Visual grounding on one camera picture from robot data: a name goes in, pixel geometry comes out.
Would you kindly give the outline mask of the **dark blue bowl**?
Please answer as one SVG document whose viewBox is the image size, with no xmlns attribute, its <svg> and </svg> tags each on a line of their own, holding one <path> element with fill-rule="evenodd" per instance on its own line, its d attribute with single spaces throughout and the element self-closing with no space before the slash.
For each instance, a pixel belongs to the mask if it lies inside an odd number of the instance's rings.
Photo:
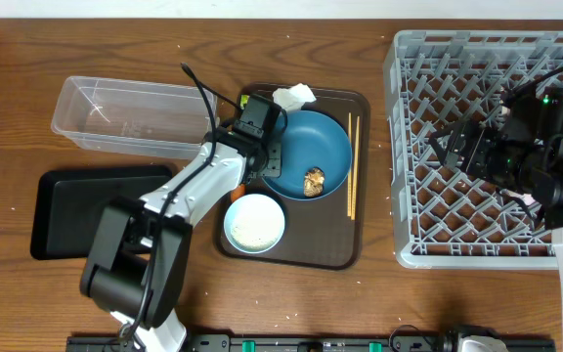
<svg viewBox="0 0 563 352">
<path fill-rule="evenodd" d="M 293 200 L 325 198 L 347 180 L 349 158 L 347 132 L 338 121 L 317 111 L 294 111 L 287 116 L 281 135 L 281 176 L 263 181 L 275 193 Z M 304 177 L 314 167 L 325 174 L 324 190 L 318 197 L 307 198 Z"/>
</svg>

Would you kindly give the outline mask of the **pink cup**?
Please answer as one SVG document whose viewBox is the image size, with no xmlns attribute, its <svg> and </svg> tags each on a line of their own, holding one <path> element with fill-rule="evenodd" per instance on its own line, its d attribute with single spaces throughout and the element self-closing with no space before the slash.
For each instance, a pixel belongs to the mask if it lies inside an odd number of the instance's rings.
<svg viewBox="0 0 563 352">
<path fill-rule="evenodd" d="M 524 201 L 524 203 L 528 206 L 532 205 L 533 203 L 535 203 L 536 201 L 534 200 L 534 198 L 529 195 L 529 194 L 524 194 L 524 195 L 518 195 L 518 197 L 520 199 L 522 199 Z"/>
</svg>

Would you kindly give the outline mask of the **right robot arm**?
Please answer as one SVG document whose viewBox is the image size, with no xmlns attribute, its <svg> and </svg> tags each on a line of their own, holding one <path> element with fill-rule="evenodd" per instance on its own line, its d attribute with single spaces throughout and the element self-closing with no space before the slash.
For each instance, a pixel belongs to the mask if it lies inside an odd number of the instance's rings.
<svg viewBox="0 0 563 352">
<path fill-rule="evenodd" d="M 500 128 L 466 119 L 431 134 L 440 163 L 499 189 L 531 196 L 551 233 L 560 275 L 563 328 L 563 88 L 507 91 Z"/>
</svg>

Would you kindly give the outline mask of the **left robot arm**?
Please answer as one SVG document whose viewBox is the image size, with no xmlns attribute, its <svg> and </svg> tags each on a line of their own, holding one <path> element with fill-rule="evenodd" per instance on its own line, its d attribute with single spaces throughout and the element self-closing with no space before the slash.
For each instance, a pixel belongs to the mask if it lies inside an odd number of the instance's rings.
<svg viewBox="0 0 563 352">
<path fill-rule="evenodd" d="M 105 207 L 80 291 L 122 320 L 109 351 L 181 349 L 186 330 L 175 307 L 193 229 L 220 198 L 260 174 L 280 148 L 279 134 L 220 128 L 206 135 L 195 158 L 167 183 Z"/>
</svg>

